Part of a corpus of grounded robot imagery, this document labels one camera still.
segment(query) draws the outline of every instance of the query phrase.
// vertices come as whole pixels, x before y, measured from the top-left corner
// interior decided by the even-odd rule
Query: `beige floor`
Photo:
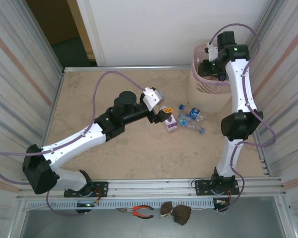
[[[48,144],[57,142],[84,128],[90,122],[91,97],[103,72],[68,72],[52,123]],[[123,71],[143,87],[161,89],[163,104],[177,108],[187,103],[189,71]],[[113,105],[120,92],[141,91],[118,75],[104,78],[96,95],[96,115]],[[177,179],[209,177],[220,160],[224,138],[221,114],[206,115],[203,135],[185,128],[168,134],[163,124],[147,119],[127,125],[113,140],[76,156],[62,168],[85,170],[92,179]],[[256,148],[244,146],[237,164],[244,176],[263,176]]]

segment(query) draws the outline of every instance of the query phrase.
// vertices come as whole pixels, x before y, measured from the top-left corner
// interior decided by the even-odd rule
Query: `purple cable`
[[[94,90],[94,93],[93,93],[93,97],[92,97],[92,104],[93,104],[93,114],[91,116],[91,121],[87,127],[87,129],[85,130],[85,132],[83,133],[83,135],[79,135],[78,137],[76,137],[75,139],[63,144],[63,145],[60,145],[58,147],[55,147],[54,148],[54,151],[56,150],[59,150],[59,149],[62,149],[64,148],[65,146],[68,146],[74,142],[76,142],[77,140],[79,140],[80,138],[82,138],[88,131],[89,129],[91,128],[91,126],[93,125],[94,123],[94,120],[95,120],[95,115],[96,115],[96,103],[95,103],[95,97],[96,97],[96,92],[97,92],[97,89],[98,89],[98,86],[99,86],[99,83],[100,81],[108,74],[110,73],[115,73],[115,74],[118,74],[120,76],[122,76],[123,78],[125,78],[126,80],[128,80],[129,82],[131,82],[133,85],[135,85],[137,88],[139,88],[140,90],[142,91],[145,91],[144,88],[142,88],[141,86],[139,86],[138,84],[136,84],[132,79],[130,79],[129,77],[127,77],[126,75],[120,73],[120,72],[117,72],[117,71],[107,71],[105,72],[104,74],[101,75],[101,77],[99,78],[96,86],[95,86],[95,90]],[[51,150],[47,150],[47,151],[42,151],[42,152],[37,152],[37,153],[9,153],[9,152],[0,152],[0,156],[37,156],[37,155],[45,155],[45,154],[48,154],[48,153],[51,153],[52,151]],[[0,173],[0,178],[6,182],[9,182],[9,183],[12,183],[12,184],[19,184],[19,185],[29,185],[30,183],[28,182],[18,182],[18,181],[13,181],[13,180],[10,180],[8,178],[6,178],[5,176],[3,176],[1,173]]]
[[[221,32],[222,30],[224,30],[225,28],[228,28],[230,26],[242,26],[242,27],[245,27],[247,28],[248,30],[250,30],[253,35],[255,36],[256,38],[256,42],[257,42],[257,50],[256,50],[256,53],[254,54],[254,56],[249,60],[249,62],[247,63],[245,69],[243,70],[243,75],[242,75],[242,86],[243,86],[243,93],[244,93],[244,97],[245,97],[245,100],[246,100],[246,105],[248,107],[248,109],[253,113],[253,115],[259,119],[260,122],[262,122],[270,131],[271,133],[273,134],[273,141],[270,143],[270,144],[267,144],[267,145],[261,145],[261,144],[256,144],[256,143],[251,143],[251,142],[246,142],[246,141],[241,141],[239,143],[236,144],[235,148],[233,149],[233,152],[232,152],[232,157],[230,159],[230,168],[232,169],[232,171],[238,175],[241,179],[242,179],[242,188],[239,192],[239,195],[236,197],[236,199],[231,203],[229,204],[227,207],[225,208],[222,208],[219,210],[219,212],[222,212],[222,211],[225,211],[227,210],[229,207],[231,207],[242,195],[243,191],[244,191],[244,188],[245,188],[245,179],[244,177],[239,174],[234,168],[233,168],[233,159],[234,159],[234,155],[237,151],[237,148],[240,144],[247,144],[247,145],[253,145],[253,146],[257,146],[257,147],[268,147],[268,146],[271,146],[273,145],[275,142],[276,142],[276,133],[274,132],[274,130],[263,120],[261,119],[254,111],[253,109],[250,107],[249,105],[249,100],[247,98],[247,91],[246,91],[246,84],[245,84],[245,74],[246,74],[246,71],[248,70],[249,66],[251,65],[251,63],[253,62],[253,60],[257,57],[258,53],[259,53],[259,50],[260,50],[260,41],[259,41],[259,37],[258,35],[256,34],[256,32],[249,26],[245,25],[245,24],[241,24],[241,23],[232,23],[232,24],[229,24],[229,25],[226,25],[224,27],[222,27],[220,30],[218,30],[214,36],[211,38],[210,40],[210,43],[214,40],[214,38],[218,35],[219,32]]]

